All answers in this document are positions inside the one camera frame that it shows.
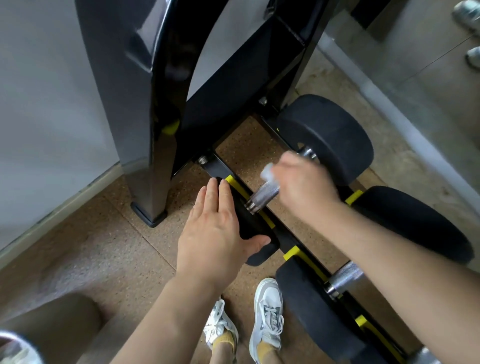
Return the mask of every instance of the gym machine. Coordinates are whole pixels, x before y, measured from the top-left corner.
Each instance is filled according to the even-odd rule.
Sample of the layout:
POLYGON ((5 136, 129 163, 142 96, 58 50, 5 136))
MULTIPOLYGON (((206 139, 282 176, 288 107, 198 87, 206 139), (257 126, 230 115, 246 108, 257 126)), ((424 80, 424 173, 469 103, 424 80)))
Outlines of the gym machine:
POLYGON ((465 236, 400 191, 349 185, 373 160, 368 136, 334 102, 304 95, 287 105, 335 7, 334 0, 76 0, 81 31, 128 187, 150 227, 167 216, 170 186, 192 163, 232 188, 240 235, 271 237, 258 266, 280 249, 276 279, 289 309, 333 360, 438 363, 428 348, 405 352, 348 290, 354 262, 331 274, 215 153, 247 116, 285 149, 327 167, 340 197, 384 227, 466 264, 465 236))

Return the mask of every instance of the bolt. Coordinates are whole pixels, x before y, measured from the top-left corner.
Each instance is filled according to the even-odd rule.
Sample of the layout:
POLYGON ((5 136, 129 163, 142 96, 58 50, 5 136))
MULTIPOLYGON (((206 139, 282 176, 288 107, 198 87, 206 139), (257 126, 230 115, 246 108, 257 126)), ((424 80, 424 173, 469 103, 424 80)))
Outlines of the bolt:
POLYGON ((207 162, 208 162, 208 158, 206 156, 201 156, 200 158, 198 158, 198 163, 201 165, 204 165, 207 162))

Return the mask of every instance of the shoe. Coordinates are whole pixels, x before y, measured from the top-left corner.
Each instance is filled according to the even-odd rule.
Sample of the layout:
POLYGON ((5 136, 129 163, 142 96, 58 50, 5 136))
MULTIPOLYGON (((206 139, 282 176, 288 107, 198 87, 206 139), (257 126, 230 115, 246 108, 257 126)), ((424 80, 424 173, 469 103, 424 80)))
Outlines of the shoe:
POLYGON ((480 2, 464 0, 459 2, 452 11, 453 18, 476 32, 480 31, 480 2))
POLYGON ((212 312, 210 313, 210 316, 208 317, 207 323, 204 327, 205 342, 207 343, 210 350, 213 347, 213 342, 220 335, 223 335, 225 330, 228 330, 232 333, 233 340, 235 341, 234 350, 236 351, 239 343, 239 332, 233 324, 232 320, 230 320, 230 318, 225 313, 225 301, 222 300, 221 297, 219 297, 218 301, 215 302, 212 312))
POLYGON ((250 356, 257 363, 257 345, 264 341, 280 350, 283 331, 283 299, 278 283, 273 278, 262 280, 255 291, 255 326, 250 336, 250 356))
POLYGON ((469 50, 465 55, 465 59, 470 67, 480 70, 480 47, 469 50))

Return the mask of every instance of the floor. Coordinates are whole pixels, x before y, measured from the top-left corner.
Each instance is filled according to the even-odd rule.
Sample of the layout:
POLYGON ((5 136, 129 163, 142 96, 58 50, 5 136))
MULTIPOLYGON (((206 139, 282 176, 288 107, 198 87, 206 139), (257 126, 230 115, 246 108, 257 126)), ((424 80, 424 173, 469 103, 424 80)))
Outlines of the floor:
MULTIPOLYGON (((377 171, 401 179, 400 174, 388 168, 396 163, 392 160, 394 152, 402 156, 406 165, 415 167, 410 177, 412 173, 427 173, 425 168, 418 167, 407 147, 398 147, 390 140, 390 149, 385 149, 383 139, 398 137, 382 126, 385 122, 382 117, 321 55, 315 54, 305 72, 297 89, 299 94, 311 92, 331 98, 355 116, 371 137, 377 153, 372 165, 375 172, 367 170, 359 178, 363 185, 385 184, 377 171)), ((251 118, 217 151, 253 190, 261 185, 259 174, 263 166, 276 161, 282 153, 279 145, 251 118)), ((131 211, 127 186, 119 178, 0 271, 0 319, 70 291, 84 292, 98 302, 108 322, 79 363, 108 363, 175 274, 178 237, 197 191, 207 181, 207 174, 199 167, 188 170, 169 193, 169 216, 150 229, 131 211)), ((423 188, 419 183, 399 184, 397 188, 403 190, 423 188)), ((452 198, 444 202, 452 204, 452 198)), ((290 215, 277 200, 269 207, 329 270, 334 271, 347 261, 330 242, 290 215)), ((282 261, 281 253, 277 252, 260 267, 244 266, 224 292, 227 312, 240 333, 239 363, 252 362, 248 341, 254 321, 252 303, 256 285, 262 278, 273 276, 282 261)), ((367 280, 352 293, 408 352, 419 347, 418 340, 367 280)), ((286 363, 331 363, 288 306, 282 341, 281 356, 286 363)), ((209 357, 210 351, 201 339, 192 362, 207 363, 209 357)))

